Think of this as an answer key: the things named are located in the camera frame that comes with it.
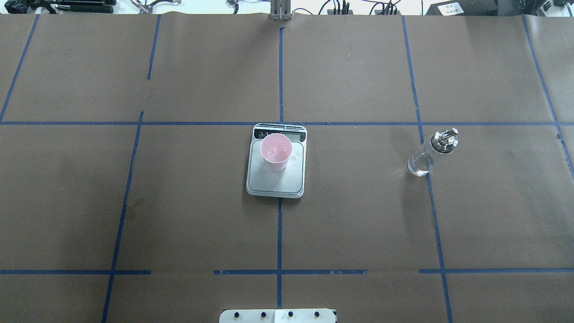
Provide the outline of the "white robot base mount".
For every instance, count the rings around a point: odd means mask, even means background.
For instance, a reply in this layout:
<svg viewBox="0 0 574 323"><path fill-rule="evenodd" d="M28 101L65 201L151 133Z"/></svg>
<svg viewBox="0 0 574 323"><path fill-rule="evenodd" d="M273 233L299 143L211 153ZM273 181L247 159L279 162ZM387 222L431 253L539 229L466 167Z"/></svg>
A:
<svg viewBox="0 0 574 323"><path fill-rule="evenodd" d="M299 309L231 309L222 311L220 323L336 323L336 310Z"/></svg>

